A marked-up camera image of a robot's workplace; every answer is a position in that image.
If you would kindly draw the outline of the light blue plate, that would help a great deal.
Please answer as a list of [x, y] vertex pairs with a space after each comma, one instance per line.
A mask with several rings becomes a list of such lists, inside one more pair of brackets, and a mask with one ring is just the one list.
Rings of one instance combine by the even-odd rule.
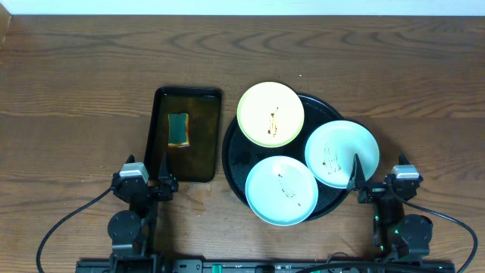
[[357, 155], [366, 180], [376, 172], [380, 149], [373, 134], [352, 121], [331, 121], [321, 125], [305, 145], [305, 163], [322, 184], [345, 189]]
[[300, 161], [271, 156], [254, 167], [246, 178], [245, 195], [250, 209], [263, 221], [290, 226], [306, 220], [318, 201], [318, 182]]

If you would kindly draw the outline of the green and orange sponge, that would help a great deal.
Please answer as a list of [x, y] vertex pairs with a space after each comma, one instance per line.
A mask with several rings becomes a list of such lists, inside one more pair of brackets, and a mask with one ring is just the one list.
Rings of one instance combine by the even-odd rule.
[[189, 146], [189, 115], [187, 113], [169, 114], [168, 126], [169, 147]]

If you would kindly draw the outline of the light blue plate front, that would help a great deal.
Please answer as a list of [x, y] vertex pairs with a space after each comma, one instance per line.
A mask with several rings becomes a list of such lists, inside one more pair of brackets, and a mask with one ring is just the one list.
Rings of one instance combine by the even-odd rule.
[[318, 182], [300, 161], [271, 156], [254, 167], [246, 178], [245, 195], [250, 209], [263, 221], [290, 226], [306, 220], [318, 201]]

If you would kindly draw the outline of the yellow plate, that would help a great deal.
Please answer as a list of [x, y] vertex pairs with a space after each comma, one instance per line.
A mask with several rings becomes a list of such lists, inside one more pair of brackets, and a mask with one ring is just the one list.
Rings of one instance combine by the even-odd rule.
[[263, 82], [244, 92], [236, 117], [239, 128], [251, 142], [277, 148], [298, 136], [305, 113], [301, 99], [291, 88], [282, 83]]

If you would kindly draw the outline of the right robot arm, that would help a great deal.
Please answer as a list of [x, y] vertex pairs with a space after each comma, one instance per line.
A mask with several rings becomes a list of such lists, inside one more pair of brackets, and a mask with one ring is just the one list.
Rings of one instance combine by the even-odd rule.
[[381, 182], [365, 180], [360, 159], [353, 156], [347, 190], [357, 191], [358, 202], [374, 208], [373, 243], [381, 251], [378, 262], [418, 264], [430, 253], [433, 222], [423, 215], [407, 215], [403, 207], [417, 195], [422, 181], [417, 168], [403, 154]]

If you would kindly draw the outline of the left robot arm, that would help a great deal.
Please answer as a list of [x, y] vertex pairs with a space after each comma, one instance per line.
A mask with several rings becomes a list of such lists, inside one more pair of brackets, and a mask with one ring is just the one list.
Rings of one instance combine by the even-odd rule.
[[178, 191], [167, 156], [162, 157], [158, 183], [150, 186], [145, 165], [130, 155], [124, 166], [113, 174], [111, 189], [129, 208], [116, 213], [108, 223], [108, 235], [112, 240], [108, 271], [172, 272], [172, 262], [153, 250], [158, 204], [171, 201]]

